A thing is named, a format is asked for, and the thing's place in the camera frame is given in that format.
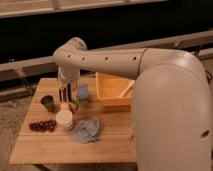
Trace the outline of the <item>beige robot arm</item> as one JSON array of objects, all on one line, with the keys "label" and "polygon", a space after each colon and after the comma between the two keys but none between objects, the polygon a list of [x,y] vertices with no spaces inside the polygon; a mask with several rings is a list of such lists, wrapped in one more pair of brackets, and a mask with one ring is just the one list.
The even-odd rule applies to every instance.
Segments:
[{"label": "beige robot arm", "polygon": [[211,91],[190,52],[139,48],[89,50],[72,38],[54,52],[66,82],[75,69],[135,81],[131,114],[138,171],[211,171]]}]

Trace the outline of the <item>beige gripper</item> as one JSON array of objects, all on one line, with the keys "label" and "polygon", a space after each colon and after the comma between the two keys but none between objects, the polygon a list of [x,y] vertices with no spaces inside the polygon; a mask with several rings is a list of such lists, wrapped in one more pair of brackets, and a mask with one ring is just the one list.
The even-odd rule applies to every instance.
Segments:
[{"label": "beige gripper", "polygon": [[76,68],[58,68],[58,84],[59,89],[63,91],[70,87],[72,91],[77,88],[78,79],[80,78],[80,70]]}]

